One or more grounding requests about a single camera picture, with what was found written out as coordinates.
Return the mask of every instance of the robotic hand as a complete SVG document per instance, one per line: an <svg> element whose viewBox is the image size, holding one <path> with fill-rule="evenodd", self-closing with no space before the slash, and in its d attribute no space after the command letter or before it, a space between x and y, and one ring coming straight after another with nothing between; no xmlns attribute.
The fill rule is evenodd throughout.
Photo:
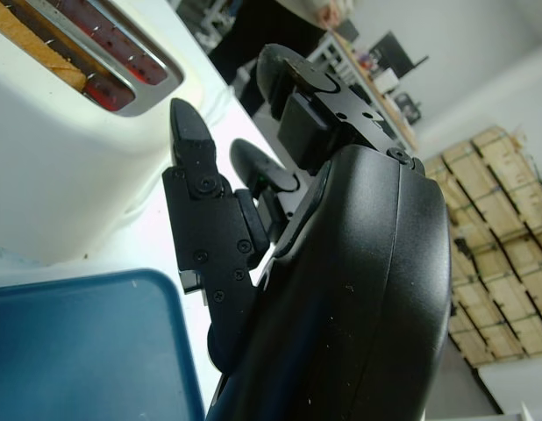
<svg viewBox="0 0 542 421"><path fill-rule="evenodd" d="M163 180L175 250L185 291L207 296L223 373L207 419L419 420L450 310L439 187L372 109L287 48L265 47L258 83L280 141L314 175L307 189L238 142L250 190L232 192L202 119L172 102ZM268 238L275 252L254 287Z"/></svg>

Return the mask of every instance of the bread slice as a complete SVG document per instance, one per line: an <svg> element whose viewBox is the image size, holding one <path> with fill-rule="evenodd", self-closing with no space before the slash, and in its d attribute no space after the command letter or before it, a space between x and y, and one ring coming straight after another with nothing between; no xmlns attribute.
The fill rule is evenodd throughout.
<svg viewBox="0 0 542 421"><path fill-rule="evenodd" d="M64 82L82 91L86 84L86 75L49 48L2 3L0 3L0 32Z"/></svg>

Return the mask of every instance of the white toaster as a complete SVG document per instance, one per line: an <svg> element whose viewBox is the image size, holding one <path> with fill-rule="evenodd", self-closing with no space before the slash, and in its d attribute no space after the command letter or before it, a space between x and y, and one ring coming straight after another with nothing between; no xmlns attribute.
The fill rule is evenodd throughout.
<svg viewBox="0 0 542 421"><path fill-rule="evenodd" d="M124 0L0 2L86 76L73 89L0 32L0 247L81 259L168 163L169 100L198 106L202 86Z"/></svg>

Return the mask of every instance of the white ceiling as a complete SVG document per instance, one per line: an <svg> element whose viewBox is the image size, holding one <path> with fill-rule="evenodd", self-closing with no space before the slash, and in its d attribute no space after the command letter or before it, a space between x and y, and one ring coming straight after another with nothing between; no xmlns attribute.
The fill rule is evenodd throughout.
<svg viewBox="0 0 542 421"><path fill-rule="evenodd" d="M518 9L542 39L542 0L515 0Z"/></svg>

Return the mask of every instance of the black pants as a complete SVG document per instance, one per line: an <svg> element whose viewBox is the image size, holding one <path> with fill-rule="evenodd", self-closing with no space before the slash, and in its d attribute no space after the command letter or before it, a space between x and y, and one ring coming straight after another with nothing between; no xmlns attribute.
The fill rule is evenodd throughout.
<svg viewBox="0 0 542 421"><path fill-rule="evenodd" d="M210 52L209 58L225 82L231 84L238 69L255 59L266 44L282 44L305 57L316 48L323 35L324 30L299 18L275 0L244 0L234 26ZM264 103L255 67L239 101L250 116Z"/></svg>

